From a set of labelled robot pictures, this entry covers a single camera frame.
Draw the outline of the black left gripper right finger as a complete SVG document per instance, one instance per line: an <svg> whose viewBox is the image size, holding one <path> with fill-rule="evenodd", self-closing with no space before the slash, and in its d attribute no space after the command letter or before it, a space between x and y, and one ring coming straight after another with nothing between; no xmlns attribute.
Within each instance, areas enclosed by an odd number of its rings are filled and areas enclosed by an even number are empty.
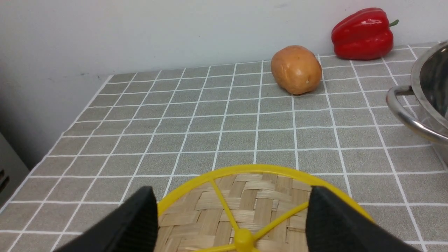
<svg viewBox="0 0 448 252"><path fill-rule="evenodd" d="M416 252L323 186L312 186L306 221L310 252Z"/></svg>

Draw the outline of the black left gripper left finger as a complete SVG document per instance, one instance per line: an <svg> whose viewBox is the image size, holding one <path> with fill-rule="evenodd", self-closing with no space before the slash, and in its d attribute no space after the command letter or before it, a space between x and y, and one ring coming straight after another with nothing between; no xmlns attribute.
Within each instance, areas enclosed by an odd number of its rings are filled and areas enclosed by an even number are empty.
<svg viewBox="0 0 448 252"><path fill-rule="evenodd" d="M57 252L153 252L158 238L158 206L151 186L137 190L82 235Z"/></svg>

